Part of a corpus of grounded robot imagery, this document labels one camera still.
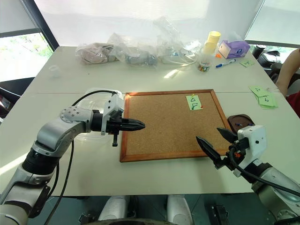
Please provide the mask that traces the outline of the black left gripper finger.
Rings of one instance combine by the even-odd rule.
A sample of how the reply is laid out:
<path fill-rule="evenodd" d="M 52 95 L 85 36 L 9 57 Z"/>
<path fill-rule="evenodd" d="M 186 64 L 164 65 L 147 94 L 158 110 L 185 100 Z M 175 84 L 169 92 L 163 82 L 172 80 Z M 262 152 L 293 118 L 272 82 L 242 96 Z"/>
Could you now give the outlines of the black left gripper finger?
<path fill-rule="evenodd" d="M 135 119 L 129 119 L 129 118 L 123 118 L 122 124 L 125 126 L 144 126 L 145 124 L 141 122 L 140 120 Z"/>
<path fill-rule="evenodd" d="M 122 131 L 137 131 L 144 128 L 144 125 L 122 125 Z"/>

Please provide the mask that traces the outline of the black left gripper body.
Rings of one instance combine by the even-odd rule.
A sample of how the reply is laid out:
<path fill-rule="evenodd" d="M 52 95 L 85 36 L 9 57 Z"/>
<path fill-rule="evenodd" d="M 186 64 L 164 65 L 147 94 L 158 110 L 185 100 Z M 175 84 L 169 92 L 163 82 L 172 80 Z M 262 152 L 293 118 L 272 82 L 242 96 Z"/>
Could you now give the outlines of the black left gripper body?
<path fill-rule="evenodd" d="M 113 147 L 118 146 L 118 135 L 119 131 L 123 130 L 123 127 L 128 124 L 128 119 L 122 117 L 121 112 L 117 112 L 113 115 L 106 124 L 106 132 L 110 135 L 113 135 Z"/>

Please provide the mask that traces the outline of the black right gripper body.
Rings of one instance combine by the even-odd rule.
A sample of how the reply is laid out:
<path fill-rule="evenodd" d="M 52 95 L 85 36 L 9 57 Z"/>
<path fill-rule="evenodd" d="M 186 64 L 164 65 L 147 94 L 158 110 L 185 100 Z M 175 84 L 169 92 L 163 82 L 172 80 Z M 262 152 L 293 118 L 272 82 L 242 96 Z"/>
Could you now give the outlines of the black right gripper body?
<path fill-rule="evenodd" d="M 231 171 L 235 170 L 239 163 L 241 163 L 246 156 L 246 149 L 249 147 L 248 138 L 242 138 L 240 140 L 234 141 L 229 146 L 228 151 L 225 154 L 225 157 L 222 159 L 220 156 L 214 162 L 215 168 L 220 169 L 223 166 L 226 166 Z"/>

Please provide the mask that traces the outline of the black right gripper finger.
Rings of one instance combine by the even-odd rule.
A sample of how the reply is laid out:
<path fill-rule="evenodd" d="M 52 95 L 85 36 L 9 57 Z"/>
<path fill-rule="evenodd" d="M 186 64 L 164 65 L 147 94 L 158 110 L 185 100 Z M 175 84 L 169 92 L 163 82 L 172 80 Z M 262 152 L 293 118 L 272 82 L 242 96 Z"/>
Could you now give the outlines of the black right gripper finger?
<path fill-rule="evenodd" d="M 198 145 L 202 149 L 202 151 L 213 161 L 217 162 L 221 160 L 221 156 L 219 153 L 217 153 L 212 145 L 205 140 L 204 138 L 201 138 L 199 136 L 196 136 L 196 140 L 198 142 Z"/>
<path fill-rule="evenodd" d="M 217 130 L 229 143 L 234 143 L 238 140 L 238 136 L 226 128 L 218 127 Z"/>

